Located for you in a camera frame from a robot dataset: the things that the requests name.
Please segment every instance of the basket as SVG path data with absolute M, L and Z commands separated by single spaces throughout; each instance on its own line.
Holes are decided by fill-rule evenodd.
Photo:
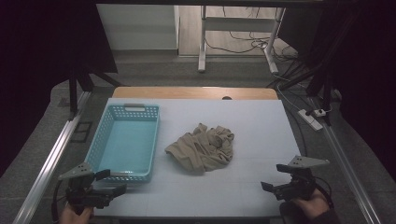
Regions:
M 107 105 L 85 162 L 95 173 L 110 169 L 106 182 L 149 182 L 159 120 L 157 105 Z

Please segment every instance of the gray floor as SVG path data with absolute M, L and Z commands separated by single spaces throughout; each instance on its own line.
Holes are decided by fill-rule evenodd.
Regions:
M 110 75 L 121 83 L 131 86 L 265 87 L 276 79 L 269 74 L 268 65 L 263 57 L 208 58 L 204 74 L 197 72 L 196 58 L 178 57 L 172 53 L 115 52 L 115 59 L 119 73 Z M 290 62 L 277 62 L 277 64 L 282 74 Z M 106 97 L 111 95 L 112 90 L 110 85 L 100 78 L 95 76 L 92 78 L 98 88 L 95 89 L 89 104 L 92 108 L 96 108 L 96 114 L 86 114 L 88 119 L 101 114 L 101 106 L 104 106 L 103 103 L 106 102 Z M 53 89 L 51 103 L 46 114 L 18 158 L 0 179 L 0 210 L 2 211 L 0 223 L 10 223 L 17 215 L 67 120 L 69 115 L 67 88 L 68 85 L 65 82 Z M 290 91 L 283 92 L 289 101 L 300 108 L 307 108 L 304 90 L 299 86 L 290 90 L 292 93 Z M 293 105 L 285 101 L 282 95 L 279 94 L 278 97 L 283 100 L 301 153 L 313 158 L 328 159 L 332 162 L 329 167 L 314 169 L 314 174 L 326 179 L 331 184 L 336 211 L 343 223 L 366 223 L 356 197 L 351 192 L 323 132 L 313 131 L 303 120 L 298 118 L 297 109 Z M 396 223 L 393 205 L 396 201 L 396 184 L 371 149 L 343 120 L 338 111 L 339 104 L 339 101 L 334 98 L 331 112 L 332 127 L 336 130 L 336 135 L 347 158 L 370 196 L 380 220 L 382 223 Z M 83 160 L 85 154 L 83 151 L 79 151 L 81 145 L 72 143 L 69 147 L 70 150 L 74 150 L 70 154 L 73 156 L 64 160 Z M 49 221 L 52 182 L 49 183 L 49 189 L 37 208 L 33 223 Z M 280 219 L 275 218 L 272 223 L 281 222 Z

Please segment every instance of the white table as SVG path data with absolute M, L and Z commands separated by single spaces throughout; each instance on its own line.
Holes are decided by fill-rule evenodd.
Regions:
M 290 175 L 276 170 L 299 149 L 279 100 L 185 100 L 111 98 L 108 104 L 160 106 L 160 129 L 151 182 L 129 186 L 97 217 L 277 217 L 281 202 L 261 181 L 280 185 Z M 229 128 L 234 156 L 224 168 L 204 175 L 184 171 L 164 149 L 198 123 Z

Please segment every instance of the crumpled cloth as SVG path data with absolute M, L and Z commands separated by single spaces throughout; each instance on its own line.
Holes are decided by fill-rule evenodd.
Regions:
M 206 131 L 200 123 L 165 149 L 188 171 L 203 173 L 225 167 L 233 158 L 233 133 L 218 126 Z

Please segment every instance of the table leg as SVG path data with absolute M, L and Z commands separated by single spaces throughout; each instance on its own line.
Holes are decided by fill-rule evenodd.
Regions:
M 273 75 L 277 75 L 279 72 L 277 70 L 277 67 L 276 67 L 276 64 L 274 62 L 274 58 L 273 58 L 273 56 L 271 54 L 271 51 L 272 51 L 272 48 L 273 48 L 273 45 L 274 45 L 274 41 L 275 41 L 276 36 L 277 36 L 277 31 L 279 30 L 280 23 L 282 22 L 282 17 L 283 17 L 284 11 L 285 11 L 285 8 L 281 7 L 279 9 L 279 11 L 276 13 L 273 31 L 272 31 L 272 33 L 270 35 L 270 39 L 268 41 L 268 45 L 264 49 L 265 57 L 267 58 L 267 62 L 268 62 L 268 65 L 270 66 L 271 74 L 273 74 Z
M 206 60 L 206 44 L 205 44 L 205 30 L 206 30 L 206 6 L 201 6 L 201 44 L 199 46 L 199 60 L 198 60 L 198 72 L 203 73 L 205 71 L 205 60 Z

